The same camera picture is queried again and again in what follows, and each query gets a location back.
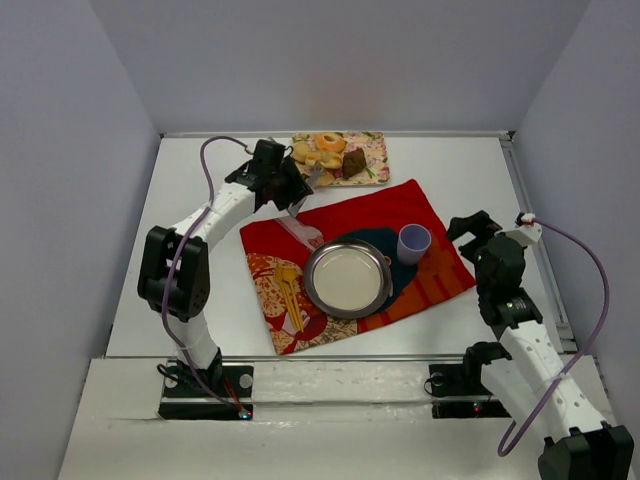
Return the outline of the metal tongs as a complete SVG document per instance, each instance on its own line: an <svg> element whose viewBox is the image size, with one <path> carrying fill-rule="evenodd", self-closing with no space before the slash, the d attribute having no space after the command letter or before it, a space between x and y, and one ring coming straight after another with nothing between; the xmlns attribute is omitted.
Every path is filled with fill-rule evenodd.
<svg viewBox="0 0 640 480"><path fill-rule="evenodd" d="M323 173L323 167L321 166L320 163L316 163L312 170L311 176L306 180L306 183L312 192L314 191L316 183L319 180L322 173ZM304 205L308 197L309 195L306 195L305 197L300 199L298 202L292 204L288 208L288 213L291 217L296 217L298 215L299 211L301 210L302 206Z"/></svg>

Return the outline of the jam pastry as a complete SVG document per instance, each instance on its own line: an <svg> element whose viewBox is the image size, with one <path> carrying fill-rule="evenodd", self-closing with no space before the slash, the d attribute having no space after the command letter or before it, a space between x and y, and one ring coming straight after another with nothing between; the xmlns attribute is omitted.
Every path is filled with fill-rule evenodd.
<svg viewBox="0 0 640 480"><path fill-rule="evenodd" d="M305 157L304 164L309 167L319 165L327 170L338 170L342 168L343 157L337 152L313 151Z"/></svg>

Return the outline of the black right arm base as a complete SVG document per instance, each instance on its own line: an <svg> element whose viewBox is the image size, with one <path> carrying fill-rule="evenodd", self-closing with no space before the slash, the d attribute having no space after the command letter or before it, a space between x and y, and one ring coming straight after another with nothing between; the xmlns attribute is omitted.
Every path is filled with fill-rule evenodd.
<svg viewBox="0 0 640 480"><path fill-rule="evenodd" d="M500 401L477 379L465 376L462 364L431 364L423 388L434 399L434 419L510 417Z"/></svg>

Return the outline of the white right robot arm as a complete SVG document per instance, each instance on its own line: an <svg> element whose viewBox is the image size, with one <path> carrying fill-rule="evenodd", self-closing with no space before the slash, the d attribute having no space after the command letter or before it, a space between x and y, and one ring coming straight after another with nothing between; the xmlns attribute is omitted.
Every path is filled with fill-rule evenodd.
<svg viewBox="0 0 640 480"><path fill-rule="evenodd" d="M596 326L567 361L557 353L539 309L521 285L525 250L549 226L532 213L520 213L508 230L485 211L451 219L449 241L473 237L459 252L474 266L479 311L495 335L494 341L467 350L464 378L488 390L512 418L497 447L499 457L508 456L531 432L542 445L537 468L543 479L626 479L634 453L631 433L623 425L611 425L571 374L607 319L608 279L601 279L604 298Z"/></svg>

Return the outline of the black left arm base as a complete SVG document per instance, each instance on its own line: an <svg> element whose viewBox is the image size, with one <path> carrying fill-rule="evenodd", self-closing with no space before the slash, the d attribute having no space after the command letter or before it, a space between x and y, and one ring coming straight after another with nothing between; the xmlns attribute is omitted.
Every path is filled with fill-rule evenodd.
<svg viewBox="0 0 640 480"><path fill-rule="evenodd" d="M163 377L158 415L165 420L184 421L250 421L254 367L248 364L226 364L222 377L211 390L217 398L201 388L188 366L177 361L157 364Z"/></svg>

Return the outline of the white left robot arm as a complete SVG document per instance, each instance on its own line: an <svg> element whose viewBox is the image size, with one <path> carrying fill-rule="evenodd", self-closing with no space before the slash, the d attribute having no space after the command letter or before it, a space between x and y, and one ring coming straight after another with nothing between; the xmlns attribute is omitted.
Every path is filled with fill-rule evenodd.
<svg viewBox="0 0 640 480"><path fill-rule="evenodd" d="M223 377L219 346L204 315L209 300L210 253L236 225L263 206L293 211L311 195L292 157L293 150L273 139L254 146L241 140L248 159L216 186L207 166L207 148L220 136L205 140L199 159L209 197L193 214L171 227L153 227L146 235L137 294L159 314L177 348L178 363L210 396Z"/></svg>

